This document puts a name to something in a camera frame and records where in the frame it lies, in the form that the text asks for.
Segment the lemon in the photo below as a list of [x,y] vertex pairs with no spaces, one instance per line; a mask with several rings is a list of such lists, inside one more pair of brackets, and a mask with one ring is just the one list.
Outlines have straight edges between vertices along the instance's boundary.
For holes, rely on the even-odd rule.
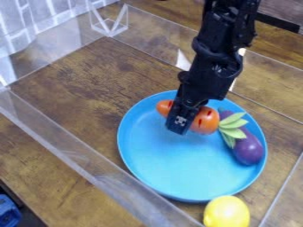
[[204,209],[205,227],[248,227],[249,210],[245,203],[235,196],[213,199]]

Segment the eggplant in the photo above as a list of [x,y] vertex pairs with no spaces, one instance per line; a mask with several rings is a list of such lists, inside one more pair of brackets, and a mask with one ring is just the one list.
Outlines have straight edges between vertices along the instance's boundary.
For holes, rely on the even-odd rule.
[[[235,113],[229,110],[219,109],[219,114],[220,122],[223,122],[223,120],[227,119],[228,117],[235,116]],[[221,125],[219,124],[219,130],[221,132],[227,145],[233,151],[233,156],[236,160],[241,164],[251,166],[257,164],[257,162],[260,162],[260,160],[263,159],[264,147],[261,146],[261,143],[257,140],[256,136],[245,128],[244,124],[245,121],[239,118],[237,120],[229,122],[229,128],[237,125],[239,127],[232,128],[232,130],[240,130],[245,134],[244,137],[232,137],[232,134],[229,135],[225,134],[225,128],[228,128],[228,123]]]

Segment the wood grain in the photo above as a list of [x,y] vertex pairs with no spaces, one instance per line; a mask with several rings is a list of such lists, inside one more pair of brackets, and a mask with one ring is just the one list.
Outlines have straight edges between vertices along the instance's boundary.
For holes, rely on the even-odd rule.
[[300,0],[263,0],[259,12],[303,26],[303,2]]
[[[128,2],[193,29],[200,27],[201,1]],[[263,23],[256,23],[256,29],[259,37],[251,50],[303,68],[302,36]],[[48,56],[49,51],[56,52],[56,49],[49,48],[29,57],[44,61],[44,53]],[[27,70],[28,54],[20,54],[13,59],[17,64],[25,62]],[[298,108],[302,106],[302,74],[284,73],[283,68],[276,72],[276,65],[261,59],[251,59],[253,62],[236,82],[237,95],[229,93],[228,97],[253,115],[267,136],[264,173],[237,195],[249,206],[252,226],[257,226],[303,151],[302,110]],[[120,119],[139,100],[177,88],[177,72],[175,67],[121,43],[101,39],[15,83],[12,91],[125,169],[116,147]],[[141,226],[4,117],[0,117],[0,133],[1,180],[49,226]],[[172,203],[203,220],[204,205]]]
[[[176,68],[101,39],[17,82],[12,91],[125,169],[116,146],[120,119],[139,100],[177,87],[176,73]],[[233,94],[228,97],[253,115],[267,136],[265,171],[239,194],[257,226],[302,152],[303,130],[263,106]],[[203,220],[203,205],[173,204]]]
[[141,226],[3,115],[0,132],[0,178],[48,226]]
[[[200,29],[203,0],[124,0],[124,2],[195,30]],[[256,22],[256,32],[257,37],[249,50],[303,69],[302,35],[261,22]]]

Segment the blue bowl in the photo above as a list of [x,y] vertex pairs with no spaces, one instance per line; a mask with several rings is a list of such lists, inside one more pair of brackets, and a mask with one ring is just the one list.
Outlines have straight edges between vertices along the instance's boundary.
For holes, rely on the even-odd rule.
[[[256,165],[244,166],[217,131],[208,136],[191,131],[184,136],[172,133],[155,107],[175,95],[175,90],[152,95],[125,113],[117,133],[120,157],[131,173],[160,195],[179,201],[207,202],[239,193],[255,182],[267,163],[267,141],[256,121],[245,114],[245,127],[261,142],[265,154]],[[228,99],[211,100],[207,106],[236,113],[245,111]]]

